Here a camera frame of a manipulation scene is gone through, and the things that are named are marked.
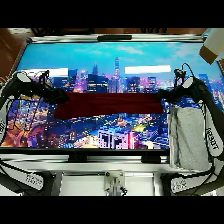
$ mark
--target wooden floor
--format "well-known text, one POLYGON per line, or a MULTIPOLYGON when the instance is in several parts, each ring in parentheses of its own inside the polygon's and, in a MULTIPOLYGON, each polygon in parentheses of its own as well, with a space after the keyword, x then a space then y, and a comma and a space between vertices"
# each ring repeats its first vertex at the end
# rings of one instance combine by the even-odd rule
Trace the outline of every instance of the wooden floor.
MULTIPOLYGON (((168 34, 202 34, 207 28, 168 28, 168 34)), ((141 33, 141 28, 95 28, 96 34, 141 33)), ((18 55, 18 52, 30 33, 11 34, 7 28, 0 28, 0 77, 6 77, 18 55)))

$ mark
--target display screen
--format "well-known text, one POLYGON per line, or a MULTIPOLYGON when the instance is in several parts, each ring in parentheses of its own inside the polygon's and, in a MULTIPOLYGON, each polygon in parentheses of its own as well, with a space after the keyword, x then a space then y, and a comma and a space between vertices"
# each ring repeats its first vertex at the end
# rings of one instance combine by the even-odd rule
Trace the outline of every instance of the display screen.
MULTIPOLYGON (((223 110, 222 72, 216 62, 209 65, 199 56, 201 46, 202 43, 181 42, 30 44, 17 70, 26 71, 35 81, 39 71, 49 70, 48 83, 68 92, 138 94, 172 90, 173 71, 186 62, 195 76, 206 83, 215 103, 223 110), (160 71, 159 66, 165 65, 170 69, 160 71)), ((189 76, 190 71, 187 67, 185 70, 189 76)), ((163 114, 102 114, 60 120, 54 118, 57 105, 37 97, 23 97, 11 106, 9 130, 1 146, 169 150, 170 105, 165 101, 162 105, 163 114)), ((198 107, 191 98, 184 98, 179 106, 198 107)))

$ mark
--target folded gray towel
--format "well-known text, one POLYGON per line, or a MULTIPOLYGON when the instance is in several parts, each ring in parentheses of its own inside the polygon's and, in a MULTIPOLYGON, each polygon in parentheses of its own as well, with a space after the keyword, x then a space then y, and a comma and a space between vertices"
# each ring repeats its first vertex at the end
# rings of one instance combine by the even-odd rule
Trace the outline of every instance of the folded gray towel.
POLYGON ((201 110, 175 106, 168 115, 168 124, 171 166, 207 171, 210 164, 203 137, 204 118, 201 110))

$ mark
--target red cloth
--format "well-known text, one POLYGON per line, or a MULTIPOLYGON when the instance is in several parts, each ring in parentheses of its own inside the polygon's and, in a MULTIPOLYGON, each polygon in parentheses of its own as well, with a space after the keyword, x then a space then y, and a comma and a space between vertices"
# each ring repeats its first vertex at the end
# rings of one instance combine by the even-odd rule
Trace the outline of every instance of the red cloth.
POLYGON ((63 120, 116 113, 161 114, 163 107, 152 93, 71 93, 58 104, 54 117, 63 120))

